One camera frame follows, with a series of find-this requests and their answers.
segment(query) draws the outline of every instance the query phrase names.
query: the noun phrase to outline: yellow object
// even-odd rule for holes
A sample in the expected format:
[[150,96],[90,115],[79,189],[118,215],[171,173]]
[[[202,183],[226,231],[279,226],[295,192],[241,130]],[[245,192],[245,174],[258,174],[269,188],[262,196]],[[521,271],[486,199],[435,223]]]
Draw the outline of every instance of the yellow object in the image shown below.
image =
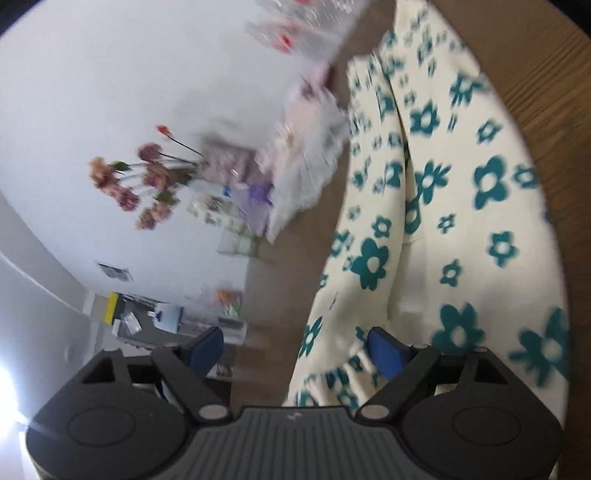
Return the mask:
[[105,309],[105,317],[103,321],[107,325],[113,325],[113,316],[115,315],[115,307],[117,306],[117,301],[119,300],[119,294],[117,292],[112,291],[109,294],[109,301],[107,302],[107,308]]

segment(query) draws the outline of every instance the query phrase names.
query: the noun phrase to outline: circular cover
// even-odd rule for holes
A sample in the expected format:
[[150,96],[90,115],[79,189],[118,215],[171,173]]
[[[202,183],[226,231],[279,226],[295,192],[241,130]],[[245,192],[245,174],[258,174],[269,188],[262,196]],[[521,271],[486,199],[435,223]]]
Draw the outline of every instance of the circular cover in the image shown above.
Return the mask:
[[435,475],[525,480],[558,457],[561,429],[541,403],[505,385],[479,384],[418,403],[403,418],[402,435],[411,456]]
[[127,480],[161,469],[187,437],[173,406],[117,383],[77,384],[35,416],[27,449],[48,476]]

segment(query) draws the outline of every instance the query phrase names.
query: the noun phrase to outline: ribbed gray panel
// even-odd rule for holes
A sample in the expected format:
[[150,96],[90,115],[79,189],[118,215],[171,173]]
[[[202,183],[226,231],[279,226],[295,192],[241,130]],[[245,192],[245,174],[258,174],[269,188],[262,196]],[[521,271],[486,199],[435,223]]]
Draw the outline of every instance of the ribbed gray panel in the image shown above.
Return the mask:
[[351,421],[342,408],[247,408],[224,427],[201,429],[154,480],[433,480],[386,428]]

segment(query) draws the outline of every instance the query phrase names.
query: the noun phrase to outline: flower bouquet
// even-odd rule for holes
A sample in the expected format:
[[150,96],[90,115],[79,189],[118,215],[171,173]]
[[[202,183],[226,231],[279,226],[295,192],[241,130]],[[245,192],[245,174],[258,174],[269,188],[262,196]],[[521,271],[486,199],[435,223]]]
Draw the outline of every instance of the flower bouquet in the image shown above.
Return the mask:
[[[156,129],[170,140],[203,156],[176,140],[165,125],[158,125]],[[197,176],[204,162],[167,155],[156,143],[142,145],[138,149],[138,157],[142,163],[105,163],[104,158],[95,157],[90,162],[90,179],[96,188],[113,197],[125,212],[137,210],[143,197],[152,198],[152,205],[140,212],[137,228],[154,230],[157,223],[170,217],[178,203],[176,192]],[[133,180],[139,183],[131,185]]]

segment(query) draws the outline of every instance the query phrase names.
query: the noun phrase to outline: brown tabletop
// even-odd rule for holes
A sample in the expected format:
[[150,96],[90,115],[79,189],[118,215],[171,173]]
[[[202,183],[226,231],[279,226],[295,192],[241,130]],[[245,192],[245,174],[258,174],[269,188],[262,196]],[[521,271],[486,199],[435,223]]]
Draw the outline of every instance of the brown tabletop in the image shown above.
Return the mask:
[[[548,200],[570,300],[570,399],[561,479],[591,478],[591,41],[546,0],[434,0],[472,49],[524,133]],[[346,65],[376,47],[394,0],[376,0],[336,59],[343,104]],[[238,354],[232,404],[277,404],[332,243],[347,158],[317,207],[249,268],[243,307],[251,332]]]

